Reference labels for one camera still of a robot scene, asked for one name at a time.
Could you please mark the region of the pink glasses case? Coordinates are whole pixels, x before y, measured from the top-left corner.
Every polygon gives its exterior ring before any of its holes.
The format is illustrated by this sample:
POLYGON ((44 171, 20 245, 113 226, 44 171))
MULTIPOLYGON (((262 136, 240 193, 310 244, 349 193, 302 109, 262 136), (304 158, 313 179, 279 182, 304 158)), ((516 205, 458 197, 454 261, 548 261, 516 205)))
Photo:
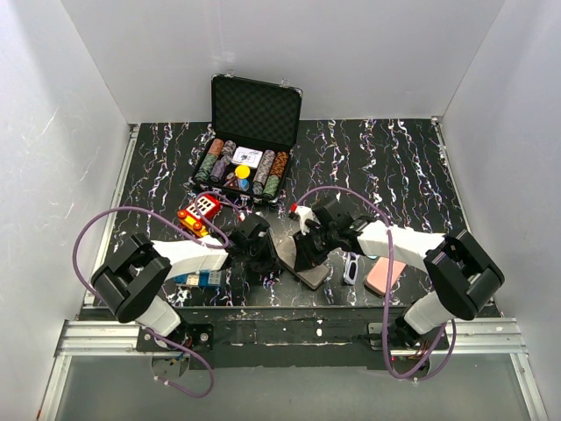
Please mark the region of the pink glasses case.
MULTIPOLYGON (((392 265, 392 277, 390 286, 393 287, 399 279, 406 265, 400 261, 395 261, 392 265)), ((387 292, 387 274, 389 271, 389 259, 379 257, 365 276, 365 287, 376 296, 384 296, 387 292)))

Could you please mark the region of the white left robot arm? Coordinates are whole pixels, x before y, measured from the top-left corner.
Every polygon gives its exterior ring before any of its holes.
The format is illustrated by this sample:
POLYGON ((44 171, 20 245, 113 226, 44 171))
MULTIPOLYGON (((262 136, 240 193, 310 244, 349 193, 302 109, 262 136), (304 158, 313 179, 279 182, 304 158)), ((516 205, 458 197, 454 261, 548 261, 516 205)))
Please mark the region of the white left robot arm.
POLYGON ((241 262, 255 271, 267 271, 277 262, 270 224, 260 215, 246 216, 228 240, 224 246, 211 236, 197 242, 165 242, 135 234, 95 271, 91 285, 118 322, 144 326, 156 333, 165 349, 175 351, 185 344, 187 331, 179 313, 159 296, 165 281, 218 272, 241 262))

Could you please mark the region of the grey glasses case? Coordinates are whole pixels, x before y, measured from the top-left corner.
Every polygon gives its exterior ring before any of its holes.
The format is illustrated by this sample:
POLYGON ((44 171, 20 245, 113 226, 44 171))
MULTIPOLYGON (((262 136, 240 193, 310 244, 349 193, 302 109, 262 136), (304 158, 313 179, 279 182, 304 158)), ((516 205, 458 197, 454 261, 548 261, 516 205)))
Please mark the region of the grey glasses case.
POLYGON ((316 268, 296 272, 295 271, 295 241, 298 239, 312 239, 312 235, 302 235, 300 232, 295 234, 296 239, 293 236, 289 236, 285 239, 280 239, 275 244, 275 248, 279 257, 280 264, 292 275, 306 284, 310 289, 316 290, 319 286, 326 280, 330 269, 324 264, 320 264, 316 268))

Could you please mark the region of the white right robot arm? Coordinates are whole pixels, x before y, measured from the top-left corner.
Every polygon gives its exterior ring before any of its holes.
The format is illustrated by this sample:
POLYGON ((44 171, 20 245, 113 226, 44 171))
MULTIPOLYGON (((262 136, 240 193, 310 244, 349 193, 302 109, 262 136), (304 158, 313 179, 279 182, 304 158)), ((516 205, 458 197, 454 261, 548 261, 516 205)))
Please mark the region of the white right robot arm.
POLYGON ((475 319, 505 282, 502 271, 467 230, 417 232, 369 216, 354 218, 337 199, 315 208, 294 204, 291 212, 300 223, 293 236, 297 272, 318 267, 341 249, 394 258, 428 275, 433 290, 412 303, 389 329, 406 348, 419 347, 430 331, 453 318, 475 319))

